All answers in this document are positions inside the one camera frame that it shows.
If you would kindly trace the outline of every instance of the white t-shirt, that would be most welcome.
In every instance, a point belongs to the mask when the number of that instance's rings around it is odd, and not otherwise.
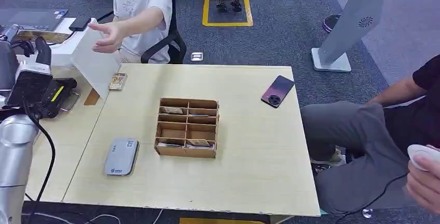
[[[168,36],[172,14],[172,0],[113,0],[114,14],[119,20],[126,20],[148,8],[159,8],[163,12],[164,21],[154,29],[128,36],[122,41],[122,48],[130,53],[141,56],[147,49]],[[168,63],[168,46],[154,54],[149,63]]]

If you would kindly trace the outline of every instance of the person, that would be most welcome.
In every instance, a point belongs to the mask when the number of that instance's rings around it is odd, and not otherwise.
[[[172,0],[113,0],[114,18],[110,23],[89,24],[105,33],[96,42],[95,52],[119,52],[120,62],[140,63],[142,54],[168,35]],[[168,63],[168,46],[150,59],[149,63]]]
[[[416,101],[384,108],[412,100]],[[415,200],[440,214],[440,164],[416,157],[429,170],[424,172],[407,154],[412,144],[440,148],[440,55],[367,104],[309,105],[301,108],[301,116],[312,163],[340,163],[335,145],[365,154],[315,176],[322,210],[333,214],[360,210],[390,184],[370,208],[413,205]],[[398,177],[403,178],[391,183]]]

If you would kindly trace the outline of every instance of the gray pants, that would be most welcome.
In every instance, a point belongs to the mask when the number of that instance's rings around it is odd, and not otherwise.
[[[330,159],[335,145],[365,152],[365,156],[315,177],[320,207],[327,213],[356,211],[378,197],[389,181],[407,173],[409,159],[388,133],[381,105],[309,105],[301,109],[301,115],[311,158]],[[405,184],[406,177],[393,182],[370,208],[413,205],[403,189]]]

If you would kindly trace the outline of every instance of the person's hand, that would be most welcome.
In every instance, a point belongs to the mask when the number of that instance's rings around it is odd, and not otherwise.
[[[428,171],[419,170],[410,161],[406,189],[420,206],[440,214],[440,163],[423,156],[415,156],[414,160]]]
[[[89,23],[92,30],[104,32],[104,38],[97,40],[93,51],[100,53],[113,53],[119,49],[124,39],[121,26],[117,22],[110,23]]]

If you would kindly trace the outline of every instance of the cardboard compartment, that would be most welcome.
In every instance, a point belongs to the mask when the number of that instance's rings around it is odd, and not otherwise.
[[[156,137],[186,138],[186,124],[159,122],[157,124]]]
[[[218,109],[217,101],[189,100],[188,108]]]
[[[188,124],[186,139],[215,140],[215,125]]]
[[[215,158],[218,103],[209,100],[160,100],[155,150],[160,155]]]
[[[190,109],[188,109],[188,115],[190,115],[190,116],[217,116],[217,109],[190,108]]]
[[[216,124],[216,117],[199,117],[199,116],[189,116],[188,123],[193,124]]]
[[[159,122],[179,122],[186,123],[186,116],[171,115],[171,114],[159,114]]]
[[[188,99],[161,98],[159,106],[175,106],[188,108]]]
[[[178,138],[156,138],[155,149],[161,155],[180,156],[185,153],[185,140]]]
[[[175,107],[175,106],[161,106],[159,107],[159,114],[169,114],[169,115],[188,115],[188,108]]]
[[[216,147],[213,145],[209,149],[185,148],[185,156],[193,158],[215,158]]]

